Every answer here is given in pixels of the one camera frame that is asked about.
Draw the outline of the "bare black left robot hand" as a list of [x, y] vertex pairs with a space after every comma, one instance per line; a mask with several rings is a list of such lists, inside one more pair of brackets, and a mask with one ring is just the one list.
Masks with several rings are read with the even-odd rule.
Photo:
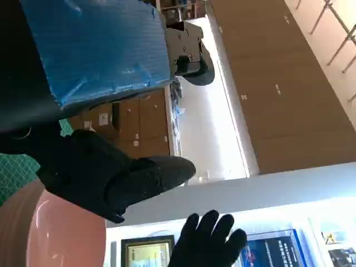
[[202, 29], [168, 26], [144, 1], [1, 2], [1, 153], [25, 154], [50, 193], [113, 223], [195, 174], [178, 156], [132, 159], [60, 120], [152, 92], [183, 77], [211, 84]]

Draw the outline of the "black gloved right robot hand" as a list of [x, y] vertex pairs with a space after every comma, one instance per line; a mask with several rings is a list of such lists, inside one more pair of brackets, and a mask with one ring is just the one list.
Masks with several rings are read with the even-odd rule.
[[232, 266], [247, 243], [244, 230], [230, 232], [234, 218], [216, 210], [203, 217], [191, 214], [172, 250], [169, 266]]

